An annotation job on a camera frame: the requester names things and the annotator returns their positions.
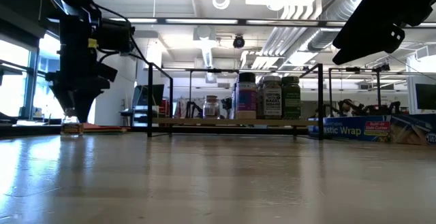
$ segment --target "jar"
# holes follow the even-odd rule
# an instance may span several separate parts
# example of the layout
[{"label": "jar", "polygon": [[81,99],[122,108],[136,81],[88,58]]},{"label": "jar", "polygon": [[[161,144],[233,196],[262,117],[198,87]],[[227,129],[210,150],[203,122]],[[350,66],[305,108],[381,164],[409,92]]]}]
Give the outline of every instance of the jar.
[{"label": "jar", "polygon": [[256,76],[253,73],[238,75],[236,85],[236,118],[256,119]]},{"label": "jar", "polygon": [[203,118],[219,118],[219,102],[216,95],[207,95],[203,106]]},{"label": "jar", "polygon": [[236,114],[236,83],[233,84],[232,89],[232,111],[230,112],[230,119],[235,119]]},{"label": "jar", "polygon": [[265,119],[281,119],[281,79],[265,76],[262,85],[262,101]]},{"label": "jar", "polygon": [[262,91],[262,86],[264,85],[264,77],[262,77],[259,80],[258,83],[258,88],[257,88],[257,97],[258,97],[258,104],[257,104],[257,109],[256,109],[256,118],[257,119],[263,119],[264,118],[264,104],[263,104],[263,100],[262,100],[262,95],[263,95],[263,91]]},{"label": "jar", "polygon": [[83,135],[84,127],[74,108],[66,108],[61,122],[61,135]]},{"label": "jar", "polygon": [[298,77],[283,77],[281,93],[283,97],[283,119],[294,120],[301,117],[301,89]]}]

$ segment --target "dome camera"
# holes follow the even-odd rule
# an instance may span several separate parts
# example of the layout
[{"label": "dome camera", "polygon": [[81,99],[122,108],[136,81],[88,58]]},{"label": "dome camera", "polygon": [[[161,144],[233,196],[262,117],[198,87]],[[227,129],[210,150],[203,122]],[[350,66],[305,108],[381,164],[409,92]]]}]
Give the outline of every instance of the dome camera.
[{"label": "dome camera", "polygon": [[242,48],[242,47],[244,47],[244,45],[245,45],[245,40],[242,37],[242,35],[237,35],[234,38],[233,47],[235,47],[235,48]]}]

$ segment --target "computer screen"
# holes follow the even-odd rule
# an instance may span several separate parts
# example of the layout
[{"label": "computer screen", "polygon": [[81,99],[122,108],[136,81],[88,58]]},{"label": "computer screen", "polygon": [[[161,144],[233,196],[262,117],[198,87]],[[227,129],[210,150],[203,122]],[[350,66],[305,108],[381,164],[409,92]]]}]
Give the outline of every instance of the computer screen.
[{"label": "computer screen", "polygon": [[436,110],[436,84],[415,84],[418,109]]},{"label": "computer screen", "polygon": [[[135,87],[133,105],[134,106],[147,106],[148,99],[148,85],[138,85]],[[153,85],[153,106],[160,106],[162,103],[162,97],[164,96],[164,84],[156,84]]]}]

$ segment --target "window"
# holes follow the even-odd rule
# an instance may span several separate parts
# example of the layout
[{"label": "window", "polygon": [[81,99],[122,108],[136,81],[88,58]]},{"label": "window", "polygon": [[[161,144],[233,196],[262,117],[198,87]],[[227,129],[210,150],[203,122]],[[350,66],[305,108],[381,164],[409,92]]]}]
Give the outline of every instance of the window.
[{"label": "window", "polygon": [[25,48],[0,40],[0,60],[27,67],[29,66],[29,53]]},{"label": "window", "polygon": [[[60,49],[59,40],[45,34],[40,40],[40,59],[38,71],[44,73],[55,72],[60,68],[60,60],[57,51]],[[33,107],[36,113],[35,118],[63,118],[63,110],[55,95],[50,89],[49,82],[43,76],[36,78],[35,94],[33,96]]]},{"label": "window", "polygon": [[60,60],[57,51],[61,48],[61,43],[54,37],[45,34],[40,40],[40,61],[38,71],[50,72],[60,68]]},{"label": "window", "polygon": [[53,95],[49,83],[40,76],[36,78],[33,107],[37,111],[33,115],[35,118],[63,118],[62,107]]},{"label": "window", "polygon": [[24,106],[27,74],[4,75],[0,86],[0,112],[8,116],[19,116]]}]

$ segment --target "wooden table surface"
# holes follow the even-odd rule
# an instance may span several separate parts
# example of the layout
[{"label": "wooden table surface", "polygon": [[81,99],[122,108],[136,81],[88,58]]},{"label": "wooden table surface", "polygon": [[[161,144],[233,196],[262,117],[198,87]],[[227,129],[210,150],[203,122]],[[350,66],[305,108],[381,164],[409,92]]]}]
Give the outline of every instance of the wooden table surface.
[{"label": "wooden table surface", "polygon": [[143,133],[0,140],[0,223],[434,223],[436,150]]}]

